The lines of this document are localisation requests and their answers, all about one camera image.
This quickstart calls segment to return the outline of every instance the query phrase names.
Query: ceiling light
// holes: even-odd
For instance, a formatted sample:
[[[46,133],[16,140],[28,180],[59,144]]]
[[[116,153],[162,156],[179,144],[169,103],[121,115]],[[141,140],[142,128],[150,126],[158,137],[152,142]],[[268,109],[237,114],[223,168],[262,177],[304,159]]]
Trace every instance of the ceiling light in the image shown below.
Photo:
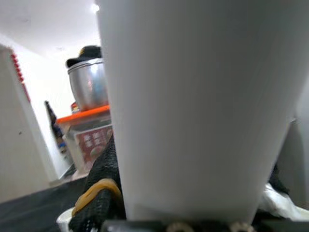
[[[91,11],[92,11],[92,13],[96,13],[96,12],[98,12],[99,11],[99,6],[98,5],[96,5],[96,4],[92,4],[91,5],[91,7],[90,7],[90,9],[91,9]]]

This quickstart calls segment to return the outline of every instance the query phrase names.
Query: black hat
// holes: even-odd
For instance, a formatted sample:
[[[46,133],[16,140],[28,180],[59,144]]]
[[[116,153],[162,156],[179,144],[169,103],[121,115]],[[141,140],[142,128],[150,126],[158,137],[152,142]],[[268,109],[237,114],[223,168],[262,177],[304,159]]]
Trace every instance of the black hat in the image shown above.
[[[79,62],[95,58],[102,58],[101,48],[99,46],[86,46],[82,48],[77,58],[67,60],[67,67],[69,68]]]

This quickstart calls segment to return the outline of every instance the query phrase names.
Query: red decoration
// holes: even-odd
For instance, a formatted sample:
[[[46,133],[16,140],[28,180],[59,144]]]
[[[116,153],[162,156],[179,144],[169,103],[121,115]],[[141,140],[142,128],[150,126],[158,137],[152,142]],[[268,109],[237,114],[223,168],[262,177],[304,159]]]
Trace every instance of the red decoration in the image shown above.
[[[21,83],[22,85],[22,88],[24,90],[24,93],[26,95],[26,98],[28,99],[28,101],[30,102],[30,96],[28,94],[28,91],[27,91],[27,88],[26,88],[26,85],[24,83],[24,78],[23,78],[23,75],[21,73],[21,69],[19,67],[19,64],[18,64],[18,59],[17,59],[17,55],[12,53],[11,54],[11,58],[12,58],[12,61],[13,61],[13,64],[15,66],[15,69],[16,69],[16,73],[17,73],[17,76],[18,76],[18,81]]]

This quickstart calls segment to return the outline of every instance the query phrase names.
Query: plastic storage box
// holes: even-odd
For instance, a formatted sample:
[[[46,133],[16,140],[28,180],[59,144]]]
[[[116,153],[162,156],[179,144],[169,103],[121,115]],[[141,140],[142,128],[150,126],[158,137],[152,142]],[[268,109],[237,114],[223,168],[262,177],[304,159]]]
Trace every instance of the plastic storage box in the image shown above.
[[[80,174],[90,171],[112,135],[110,107],[103,106],[59,118],[57,124]]]

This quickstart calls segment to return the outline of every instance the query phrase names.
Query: yellow rubber band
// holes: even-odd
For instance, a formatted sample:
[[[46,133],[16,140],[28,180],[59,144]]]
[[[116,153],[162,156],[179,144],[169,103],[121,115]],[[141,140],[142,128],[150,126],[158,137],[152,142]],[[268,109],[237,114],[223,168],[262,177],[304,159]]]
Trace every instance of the yellow rubber band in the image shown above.
[[[85,192],[82,196],[78,198],[77,202],[75,203],[75,208],[72,211],[72,216],[74,216],[78,211],[80,211],[87,204],[89,204],[103,189],[108,189],[112,191],[112,195],[121,204],[122,195],[115,181],[113,179],[101,179],[93,186],[91,186],[87,190],[87,192]]]

